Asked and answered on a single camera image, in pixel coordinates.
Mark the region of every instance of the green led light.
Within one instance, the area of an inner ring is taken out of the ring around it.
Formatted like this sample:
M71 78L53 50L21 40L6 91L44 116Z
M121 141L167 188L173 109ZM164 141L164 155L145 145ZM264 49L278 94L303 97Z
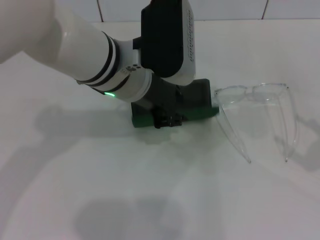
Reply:
M116 95L114 95L113 93L110 92L105 92L104 95L110 95L111 97L115 97Z

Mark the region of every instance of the robotic arm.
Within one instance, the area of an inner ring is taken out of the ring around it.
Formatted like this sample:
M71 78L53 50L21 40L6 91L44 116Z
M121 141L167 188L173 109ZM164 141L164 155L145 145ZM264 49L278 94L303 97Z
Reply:
M119 41L54 3L1 0L0 63L31 58L95 91L131 103L135 127L180 126L213 117L210 83L193 82L194 19L188 0L153 0L141 37Z

